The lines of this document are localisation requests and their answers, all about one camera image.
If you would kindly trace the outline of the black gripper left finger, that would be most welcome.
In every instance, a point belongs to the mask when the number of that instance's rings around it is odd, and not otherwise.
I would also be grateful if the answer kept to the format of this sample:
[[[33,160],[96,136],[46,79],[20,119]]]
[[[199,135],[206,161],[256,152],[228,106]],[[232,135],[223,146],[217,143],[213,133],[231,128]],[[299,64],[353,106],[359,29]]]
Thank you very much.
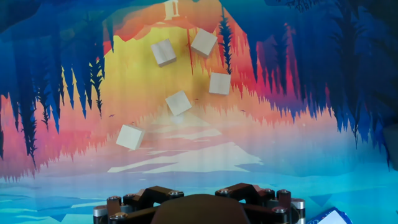
[[[183,197],[180,190],[154,186],[141,189],[138,193],[126,194],[123,197],[110,196],[106,205],[93,209],[94,224],[145,224],[153,219],[157,206],[168,200]]]

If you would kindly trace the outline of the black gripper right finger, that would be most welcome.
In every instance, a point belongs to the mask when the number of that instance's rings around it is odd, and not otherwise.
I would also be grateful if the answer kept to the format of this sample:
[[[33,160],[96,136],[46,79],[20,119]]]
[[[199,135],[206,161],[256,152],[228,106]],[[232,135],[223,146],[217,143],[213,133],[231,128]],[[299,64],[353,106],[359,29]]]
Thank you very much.
[[[239,183],[219,189],[215,195],[237,200],[250,223],[305,224],[305,200],[293,198],[286,189],[274,191]]]

